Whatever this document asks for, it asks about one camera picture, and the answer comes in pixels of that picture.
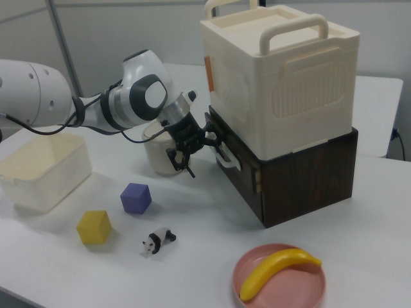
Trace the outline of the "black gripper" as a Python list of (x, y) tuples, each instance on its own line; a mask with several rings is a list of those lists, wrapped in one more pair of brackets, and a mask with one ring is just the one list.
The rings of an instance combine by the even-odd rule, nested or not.
[(189, 166), (190, 153), (197, 152), (203, 146), (210, 146), (216, 150), (217, 154), (223, 156), (222, 135), (212, 122), (208, 121), (201, 129), (189, 112), (174, 124), (171, 123), (171, 120), (161, 120), (160, 124), (175, 141), (177, 149), (168, 148), (166, 150), (174, 170), (186, 170), (192, 178), (195, 178), (195, 174)]

